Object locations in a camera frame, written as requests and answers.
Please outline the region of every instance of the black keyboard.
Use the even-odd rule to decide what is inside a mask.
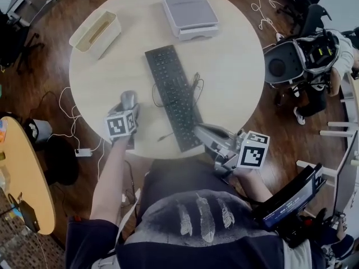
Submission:
[[[193,129],[202,119],[176,50],[171,45],[145,54],[181,152],[199,146]]]

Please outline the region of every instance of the black office chair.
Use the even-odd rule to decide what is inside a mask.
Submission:
[[[304,15],[307,9],[312,4],[318,4],[320,0],[294,0],[295,9],[290,8],[289,5],[285,5],[283,9],[278,9],[277,13],[285,13],[293,18],[293,25],[291,28],[291,34],[294,33],[294,29],[297,25],[302,26],[305,22]]]
[[[324,29],[324,24],[321,18],[323,16],[328,16],[331,21],[332,18],[326,11],[324,7],[318,4],[309,5],[308,10],[305,15],[303,27],[298,35],[299,38],[307,37],[316,32],[317,28]]]
[[[43,43],[32,45],[34,38],[40,37],[35,33],[25,45],[30,27],[23,26],[20,19],[11,20],[7,15],[0,12],[0,64],[3,67],[14,65],[20,56],[16,71],[21,74],[21,65],[24,63],[27,70],[32,72],[29,66],[29,56],[38,47],[43,48]]]

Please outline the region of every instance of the sneaker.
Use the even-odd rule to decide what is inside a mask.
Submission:
[[[305,125],[305,119],[304,119],[304,117],[298,112],[298,107],[297,107],[297,106],[294,108],[293,112],[294,112],[294,115],[295,115],[296,118],[297,118],[298,124],[300,124],[301,126],[304,126],[304,125]]]

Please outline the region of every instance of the monitor screen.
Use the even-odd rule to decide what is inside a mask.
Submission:
[[[277,208],[275,211],[263,218],[264,224],[271,228],[283,218],[288,216],[294,210],[297,210],[313,195],[313,179],[311,179],[300,191],[298,191],[290,200]]]

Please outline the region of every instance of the power adapter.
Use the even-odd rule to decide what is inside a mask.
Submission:
[[[91,149],[78,149],[78,150],[75,150],[75,155],[76,155],[76,157],[92,156],[92,151],[91,151]]]

